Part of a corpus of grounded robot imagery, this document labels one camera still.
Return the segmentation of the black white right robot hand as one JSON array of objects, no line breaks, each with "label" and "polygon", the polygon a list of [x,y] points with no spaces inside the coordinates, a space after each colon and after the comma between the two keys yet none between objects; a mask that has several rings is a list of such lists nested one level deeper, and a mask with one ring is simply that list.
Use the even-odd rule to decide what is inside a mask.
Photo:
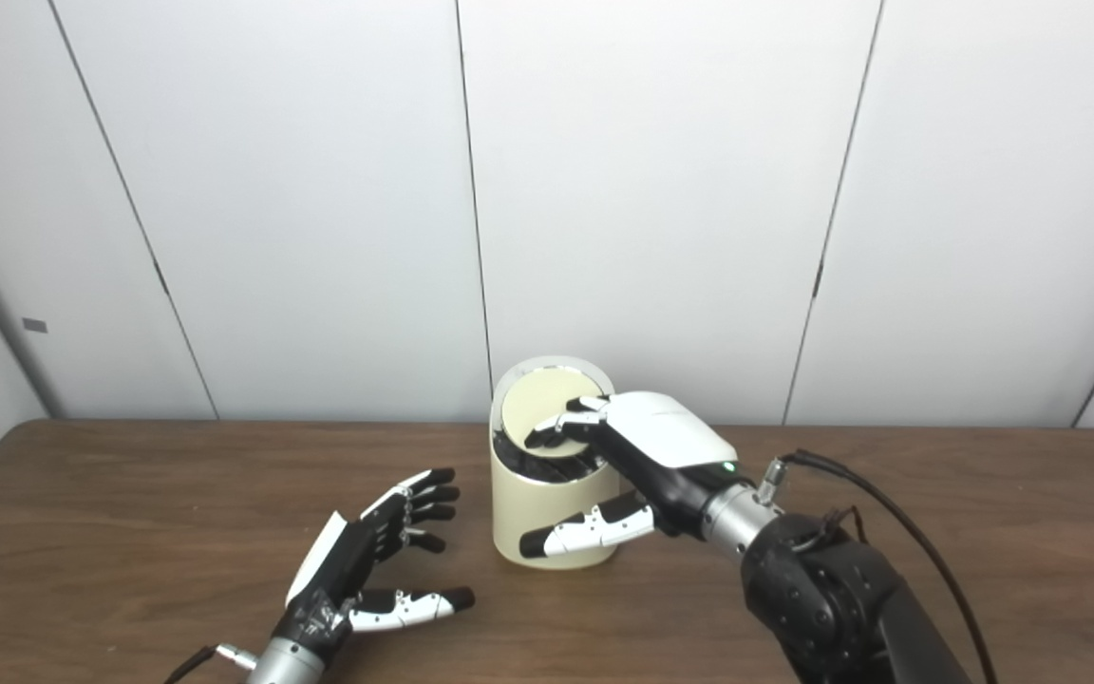
[{"label": "black white right robot hand", "polygon": [[613,548],[655,531],[705,542],[708,505],[746,482],[734,447],[663,393],[569,399],[565,411],[534,425],[525,445],[558,447],[566,439],[593,447],[632,489],[522,534],[526,559]]}]

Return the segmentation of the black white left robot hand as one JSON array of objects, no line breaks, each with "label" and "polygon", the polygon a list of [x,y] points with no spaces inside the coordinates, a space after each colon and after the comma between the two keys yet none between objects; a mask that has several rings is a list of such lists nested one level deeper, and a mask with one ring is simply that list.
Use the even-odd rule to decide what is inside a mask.
[{"label": "black white left robot hand", "polygon": [[369,589],[370,573],[407,548],[442,554],[446,542],[418,528],[456,515],[459,489],[450,467],[426,469],[389,487],[354,520],[333,512],[286,596],[271,636],[329,665],[354,631],[400,631],[475,605],[468,587],[439,592]]}]

